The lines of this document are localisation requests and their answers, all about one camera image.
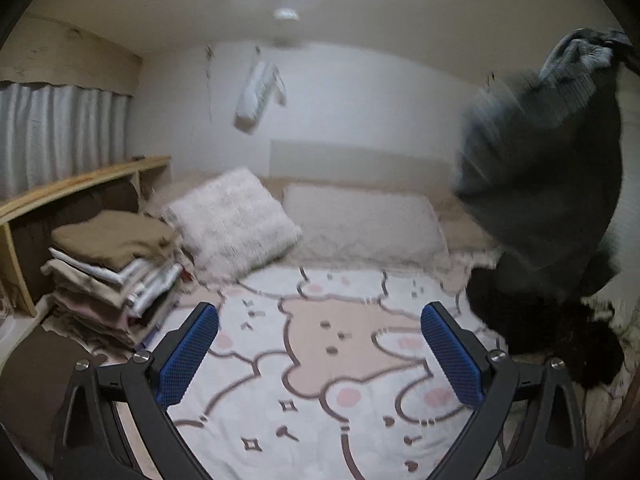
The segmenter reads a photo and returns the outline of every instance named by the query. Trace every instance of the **gray garment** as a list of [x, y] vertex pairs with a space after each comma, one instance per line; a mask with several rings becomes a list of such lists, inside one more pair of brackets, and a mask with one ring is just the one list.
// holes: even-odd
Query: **gray garment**
[[[579, 29], [524, 72], [480, 92], [465, 116], [454, 191], [505, 254], [503, 292], [564, 300], [581, 283], [622, 184], [616, 77], [626, 35]], [[606, 257], [589, 268], [602, 286]]]

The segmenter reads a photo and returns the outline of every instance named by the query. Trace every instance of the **wooden shelf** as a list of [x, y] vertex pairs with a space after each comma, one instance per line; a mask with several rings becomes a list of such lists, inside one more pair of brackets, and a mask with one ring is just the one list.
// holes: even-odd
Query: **wooden shelf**
[[91, 173], [52, 182], [45, 186], [35, 187], [23, 195], [0, 203], [0, 278], [18, 290], [18, 307], [31, 316], [36, 316], [35, 305], [22, 275], [20, 261], [15, 253], [11, 220], [62, 197], [125, 176], [131, 177], [131, 182], [138, 193], [138, 199], [140, 199], [140, 174], [149, 170], [165, 168], [169, 161], [171, 161], [170, 156], [150, 156], [141, 160], [124, 162]]

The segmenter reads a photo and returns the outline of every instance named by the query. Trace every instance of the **metal screw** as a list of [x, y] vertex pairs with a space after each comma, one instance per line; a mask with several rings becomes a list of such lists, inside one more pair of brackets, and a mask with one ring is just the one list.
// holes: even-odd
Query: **metal screw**
[[79, 372], [86, 370], [89, 367], [89, 359], [80, 359], [76, 363], [76, 370]]
[[552, 357], [551, 359], [549, 359], [549, 362], [551, 363], [551, 367], [554, 370], [564, 370], [566, 368], [564, 361], [562, 361], [562, 359], [559, 357]]
[[151, 352], [148, 350], [141, 350], [140, 352], [133, 354], [133, 362], [135, 362], [135, 364], [140, 365], [142, 363], [146, 363], [149, 359], [151, 359]]
[[506, 358], [507, 358], [507, 354], [503, 350], [495, 349], [489, 352], [489, 359], [491, 359], [491, 361], [494, 363], [500, 363], [504, 361]]

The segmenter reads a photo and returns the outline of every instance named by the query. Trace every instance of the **blue textured pad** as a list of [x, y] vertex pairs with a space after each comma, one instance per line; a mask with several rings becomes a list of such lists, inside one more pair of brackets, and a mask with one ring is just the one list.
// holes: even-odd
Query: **blue textured pad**
[[462, 343], [430, 304], [422, 310], [420, 327], [460, 402], [477, 409], [484, 401], [480, 370]]
[[209, 304], [160, 370], [156, 401], [164, 410], [182, 400], [218, 333], [218, 312]]

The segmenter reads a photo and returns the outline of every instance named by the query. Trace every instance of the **white fluffy pillow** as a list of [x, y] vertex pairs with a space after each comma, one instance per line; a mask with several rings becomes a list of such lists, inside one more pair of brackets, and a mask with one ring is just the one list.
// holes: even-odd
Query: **white fluffy pillow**
[[162, 208], [201, 283], [230, 282], [282, 254], [300, 228], [247, 168], [209, 180]]
[[293, 184], [284, 209], [302, 227], [290, 264], [420, 267], [430, 270], [447, 244], [423, 196]]

